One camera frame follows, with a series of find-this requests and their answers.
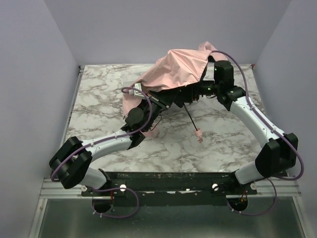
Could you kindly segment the pink folding umbrella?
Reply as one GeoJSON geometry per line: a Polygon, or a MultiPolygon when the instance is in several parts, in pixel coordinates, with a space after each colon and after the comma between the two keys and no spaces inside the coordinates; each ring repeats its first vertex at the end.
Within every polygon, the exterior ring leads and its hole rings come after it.
{"type": "Polygon", "coordinates": [[[145,99],[149,91],[173,91],[176,88],[191,84],[200,86],[201,95],[212,95],[213,85],[204,84],[203,78],[206,74],[208,63],[224,60],[226,57],[218,54],[216,48],[205,42],[199,45],[197,50],[173,49],[167,55],[160,58],[153,67],[141,75],[130,87],[126,87],[123,92],[123,115],[126,118],[128,112],[138,106],[142,99],[145,99]],[[142,84],[143,98],[129,95],[128,90],[134,89],[135,83],[142,84]]]}

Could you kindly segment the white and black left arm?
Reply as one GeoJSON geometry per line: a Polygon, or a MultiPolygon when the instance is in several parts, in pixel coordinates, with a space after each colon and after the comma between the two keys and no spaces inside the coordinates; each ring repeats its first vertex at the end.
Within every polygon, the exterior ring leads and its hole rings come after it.
{"type": "Polygon", "coordinates": [[[176,93],[167,90],[150,91],[140,104],[132,108],[125,125],[117,132],[91,140],[79,140],[73,136],[65,141],[49,162],[51,179],[60,182],[65,189],[84,185],[93,189],[108,188],[109,177],[101,169],[92,169],[92,161],[114,152],[129,150],[144,139],[161,112],[168,109],[176,93]]]}

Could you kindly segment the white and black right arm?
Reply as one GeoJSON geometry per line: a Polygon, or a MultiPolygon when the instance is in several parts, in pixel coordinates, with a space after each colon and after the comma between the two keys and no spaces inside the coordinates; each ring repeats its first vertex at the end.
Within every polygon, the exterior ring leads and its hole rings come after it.
{"type": "Polygon", "coordinates": [[[233,172],[226,185],[233,187],[279,177],[294,167],[299,158],[297,136],[276,127],[252,102],[247,88],[234,84],[234,69],[229,61],[214,63],[213,81],[204,81],[207,68],[206,60],[173,66],[171,80],[177,87],[177,103],[191,103],[200,96],[216,96],[220,104],[245,124],[261,147],[255,160],[233,172]]]}

